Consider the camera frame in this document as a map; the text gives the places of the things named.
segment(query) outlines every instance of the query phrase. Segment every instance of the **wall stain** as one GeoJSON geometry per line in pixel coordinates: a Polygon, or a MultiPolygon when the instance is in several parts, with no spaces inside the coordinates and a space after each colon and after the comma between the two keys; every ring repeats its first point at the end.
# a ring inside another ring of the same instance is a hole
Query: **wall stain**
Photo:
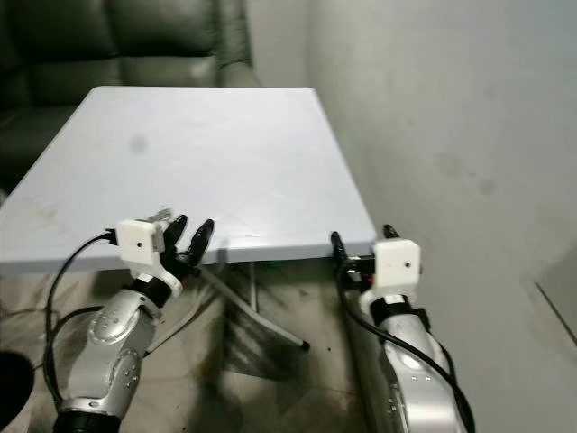
{"type": "Polygon", "coordinates": [[[146,153],[148,150],[148,142],[144,135],[136,134],[129,143],[130,150],[133,153],[141,154],[146,153]]]}
{"type": "Polygon", "coordinates": [[[490,196],[495,192],[497,187],[495,186],[495,182],[492,180],[483,180],[479,186],[479,191],[483,196],[490,196]]]}
{"type": "Polygon", "coordinates": [[[442,152],[437,155],[436,168],[449,178],[457,178],[463,171],[463,163],[454,153],[442,152]]]}

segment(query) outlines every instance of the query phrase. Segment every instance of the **robotic hand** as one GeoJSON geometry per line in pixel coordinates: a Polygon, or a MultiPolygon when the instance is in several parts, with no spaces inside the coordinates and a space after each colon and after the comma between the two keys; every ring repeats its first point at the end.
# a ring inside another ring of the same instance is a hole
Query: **robotic hand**
{"type": "Polygon", "coordinates": [[[159,215],[127,220],[110,232],[135,280],[101,308],[90,323],[87,343],[72,366],[69,397],[60,404],[58,433],[118,431],[138,386],[142,359],[170,295],[197,274],[215,223],[207,220],[190,247],[177,253],[187,217],[159,215]]]}
{"type": "Polygon", "coordinates": [[[339,234],[331,236],[339,297],[361,325],[351,327],[352,344],[370,423],[377,432],[474,433],[451,356],[431,334],[425,310],[412,307],[420,248],[392,226],[384,235],[364,257],[348,257],[339,234]],[[367,330],[379,337],[379,348],[367,330]]]}

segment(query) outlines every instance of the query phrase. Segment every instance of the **white bracket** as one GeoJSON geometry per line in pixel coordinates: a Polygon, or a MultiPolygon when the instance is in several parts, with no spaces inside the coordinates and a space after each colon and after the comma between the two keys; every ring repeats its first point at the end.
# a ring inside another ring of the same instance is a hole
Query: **white bracket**
{"type": "Polygon", "coordinates": [[[370,314],[372,302],[394,295],[406,296],[414,303],[421,269],[421,248],[413,241],[397,238],[378,241],[372,250],[375,275],[372,287],[359,297],[361,311],[370,314]]]}
{"type": "Polygon", "coordinates": [[[134,278],[143,281],[158,278],[170,287],[174,298],[182,292],[179,279],[160,263],[160,253],[164,252],[161,222],[127,219],[116,226],[116,239],[120,258],[134,278]]]}

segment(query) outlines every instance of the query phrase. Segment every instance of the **leather sofa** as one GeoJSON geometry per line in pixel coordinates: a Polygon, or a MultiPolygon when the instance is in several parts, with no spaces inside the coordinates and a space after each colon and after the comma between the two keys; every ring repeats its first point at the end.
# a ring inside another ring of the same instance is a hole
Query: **leather sofa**
{"type": "Polygon", "coordinates": [[[258,86],[242,0],[1,0],[0,188],[91,88],[120,85],[258,86]]]}

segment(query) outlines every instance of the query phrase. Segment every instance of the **table leg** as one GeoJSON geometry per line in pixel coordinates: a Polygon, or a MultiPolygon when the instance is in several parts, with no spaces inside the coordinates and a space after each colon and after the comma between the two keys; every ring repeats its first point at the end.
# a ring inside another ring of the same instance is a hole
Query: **table leg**
{"type": "Polygon", "coordinates": [[[249,263],[249,277],[251,279],[251,308],[259,312],[259,303],[256,294],[256,276],[254,274],[254,262],[249,263]]]}
{"type": "Polygon", "coordinates": [[[238,296],[234,290],[224,284],[216,275],[210,272],[205,266],[200,266],[201,276],[212,285],[215,289],[221,292],[223,296],[229,299],[234,305],[236,305],[239,309],[241,309],[244,314],[249,316],[255,322],[261,324],[262,326],[270,329],[271,331],[275,332],[276,334],[283,336],[288,341],[293,342],[296,345],[299,345],[304,350],[308,350],[310,348],[310,344],[303,340],[302,338],[298,338],[294,336],[286,329],[280,327],[279,325],[272,323],[270,320],[264,318],[259,313],[257,313],[254,309],[252,309],[246,302],[244,302],[240,296],[238,296]]]}

